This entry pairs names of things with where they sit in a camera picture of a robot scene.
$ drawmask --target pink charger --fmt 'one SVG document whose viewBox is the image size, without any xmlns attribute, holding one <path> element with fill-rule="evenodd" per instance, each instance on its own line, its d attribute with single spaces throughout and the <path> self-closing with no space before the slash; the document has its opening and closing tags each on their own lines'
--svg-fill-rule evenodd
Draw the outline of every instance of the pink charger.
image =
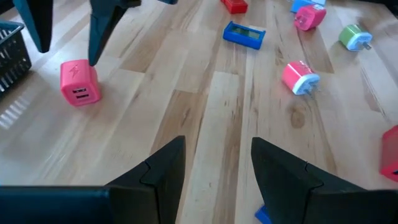
<svg viewBox="0 0 398 224">
<path fill-rule="evenodd" d="M 282 74 L 282 81 L 295 95 L 310 93 L 319 80 L 319 75 L 302 61 L 288 63 Z"/>
<path fill-rule="evenodd" d="M 326 9 L 318 4 L 301 7 L 295 17 L 294 25 L 301 30 L 309 30 L 318 26 L 326 16 Z"/>
<path fill-rule="evenodd" d="M 95 103 L 101 99 L 97 72 L 88 60 L 72 60 L 61 64 L 61 92 L 73 106 Z"/>
<path fill-rule="evenodd" d="M 398 182 L 398 125 L 382 136 L 380 173 Z"/>
</svg>

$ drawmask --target lightning bolt logo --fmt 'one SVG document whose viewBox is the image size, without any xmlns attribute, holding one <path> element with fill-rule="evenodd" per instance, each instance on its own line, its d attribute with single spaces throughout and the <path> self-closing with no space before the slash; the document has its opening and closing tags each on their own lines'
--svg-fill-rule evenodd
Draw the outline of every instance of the lightning bolt logo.
<svg viewBox="0 0 398 224">
<path fill-rule="evenodd" d="M 77 69 L 77 65 L 73 66 L 73 68 L 71 70 L 69 70 L 69 72 L 72 72 L 72 78 L 75 77 L 75 75 L 77 73 L 79 73 L 79 69 Z"/>
</svg>

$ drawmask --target green and white charger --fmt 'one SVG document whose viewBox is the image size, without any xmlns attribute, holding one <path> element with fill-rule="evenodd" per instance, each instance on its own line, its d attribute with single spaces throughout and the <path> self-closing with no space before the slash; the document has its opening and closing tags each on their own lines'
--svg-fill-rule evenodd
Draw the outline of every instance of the green and white charger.
<svg viewBox="0 0 398 224">
<path fill-rule="evenodd" d="M 372 34 L 357 24 L 346 26 L 338 36 L 340 42 L 350 51 L 359 51 L 364 48 L 370 50 L 372 47 L 369 43 L 372 38 Z"/>
</svg>

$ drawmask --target basket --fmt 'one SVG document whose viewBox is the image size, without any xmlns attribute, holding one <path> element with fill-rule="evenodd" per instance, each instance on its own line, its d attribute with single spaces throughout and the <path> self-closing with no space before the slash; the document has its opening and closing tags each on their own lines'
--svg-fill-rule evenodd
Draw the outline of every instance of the basket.
<svg viewBox="0 0 398 224">
<path fill-rule="evenodd" d="M 0 98 L 23 80 L 32 66 L 21 30 L 23 24 L 0 21 Z"/>
</svg>

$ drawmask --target blue object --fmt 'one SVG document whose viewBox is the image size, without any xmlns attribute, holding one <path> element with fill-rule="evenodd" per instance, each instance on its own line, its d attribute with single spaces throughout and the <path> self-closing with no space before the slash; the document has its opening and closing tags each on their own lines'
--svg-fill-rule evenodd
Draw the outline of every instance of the blue object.
<svg viewBox="0 0 398 224">
<path fill-rule="evenodd" d="M 235 24 L 231 21 L 224 29 L 223 38 L 225 40 L 258 50 L 261 47 L 265 34 L 265 30 L 259 31 L 250 29 L 248 27 Z"/>
<path fill-rule="evenodd" d="M 296 13 L 301 7 L 311 5 L 311 4 L 319 4 L 321 6 L 325 6 L 325 0 L 295 0 L 292 4 L 291 12 Z"/>
<path fill-rule="evenodd" d="M 271 220 L 268 217 L 268 211 L 265 205 L 263 205 L 254 216 L 262 223 L 262 224 L 271 224 Z"/>
</svg>

